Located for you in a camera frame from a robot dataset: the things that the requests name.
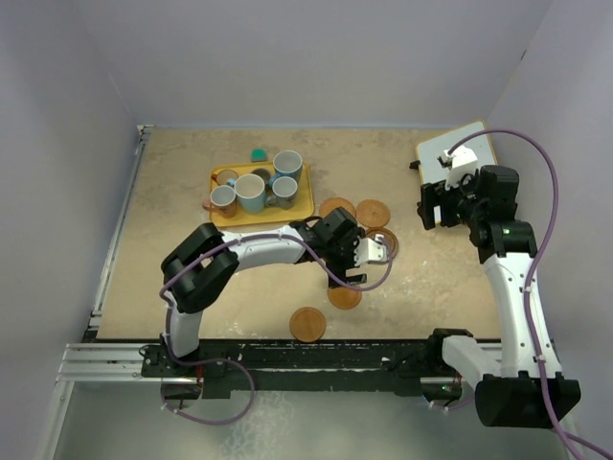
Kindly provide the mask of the woven rattan coaster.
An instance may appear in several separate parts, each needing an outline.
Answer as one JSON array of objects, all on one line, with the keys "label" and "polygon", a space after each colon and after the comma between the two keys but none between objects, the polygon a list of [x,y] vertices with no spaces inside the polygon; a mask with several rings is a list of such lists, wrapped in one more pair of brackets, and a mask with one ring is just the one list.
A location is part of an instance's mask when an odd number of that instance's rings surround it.
[{"label": "woven rattan coaster", "polygon": [[346,210],[355,219],[355,207],[350,201],[340,196],[325,199],[319,207],[318,216],[324,218],[337,208]]},{"label": "woven rattan coaster", "polygon": [[384,227],[391,218],[388,206],[376,199],[365,199],[355,208],[356,218],[368,228]]}]

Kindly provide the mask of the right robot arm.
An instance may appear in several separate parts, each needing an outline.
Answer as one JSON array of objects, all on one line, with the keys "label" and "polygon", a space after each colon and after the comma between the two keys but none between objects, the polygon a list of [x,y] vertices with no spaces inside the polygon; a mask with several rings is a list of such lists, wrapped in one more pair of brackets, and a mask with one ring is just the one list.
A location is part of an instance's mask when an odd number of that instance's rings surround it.
[{"label": "right robot arm", "polygon": [[516,218],[517,171],[487,165],[420,187],[418,214],[425,229],[465,225],[487,274],[501,325],[502,357],[476,340],[449,334],[426,351],[437,375],[455,369],[473,388],[484,426],[551,429],[579,402],[579,383],[563,376],[540,302],[532,226]]}]

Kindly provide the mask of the plain orange wooden coaster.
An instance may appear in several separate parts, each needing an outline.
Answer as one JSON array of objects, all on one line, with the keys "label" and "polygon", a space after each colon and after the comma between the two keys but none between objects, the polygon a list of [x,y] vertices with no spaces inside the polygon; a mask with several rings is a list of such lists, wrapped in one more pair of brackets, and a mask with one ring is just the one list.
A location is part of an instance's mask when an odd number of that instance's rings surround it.
[{"label": "plain orange wooden coaster", "polygon": [[339,310],[351,310],[362,300],[360,291],[346,287],[330,287],[327,291],[329,302]]}]

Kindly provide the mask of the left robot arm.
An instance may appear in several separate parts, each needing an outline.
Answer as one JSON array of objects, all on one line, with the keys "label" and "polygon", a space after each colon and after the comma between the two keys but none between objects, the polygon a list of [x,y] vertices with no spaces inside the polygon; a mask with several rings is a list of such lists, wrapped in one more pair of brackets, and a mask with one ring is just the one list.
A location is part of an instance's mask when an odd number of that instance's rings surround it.
[{"label": "left robot arm", "polygon": [[211,223],[202,224],[161,265],[160,297],[167,303],[164,365],[176,376],[193,371],[203,311],[238,272],[316,262],[332,287],[348,288],[366,282],[365,275],[349,276],[348,270],[386,258],[387,249],[368,239],[355,218],[340,208],[324,218],[295,220],[255,233],[222,232]]}]

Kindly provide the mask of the light blue mug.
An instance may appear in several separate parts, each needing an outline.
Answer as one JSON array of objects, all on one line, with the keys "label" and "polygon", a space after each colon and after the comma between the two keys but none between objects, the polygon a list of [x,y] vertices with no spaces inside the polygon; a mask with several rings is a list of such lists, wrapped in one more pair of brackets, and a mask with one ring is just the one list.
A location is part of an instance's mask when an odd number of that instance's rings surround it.
[{"label": "light blue mug", "polygon": [[244,174],[236,179],[228,179],[226,184],[234,188],[238,203],[246,213],[255,215],[264,209],[265,183],[258,175]]}]

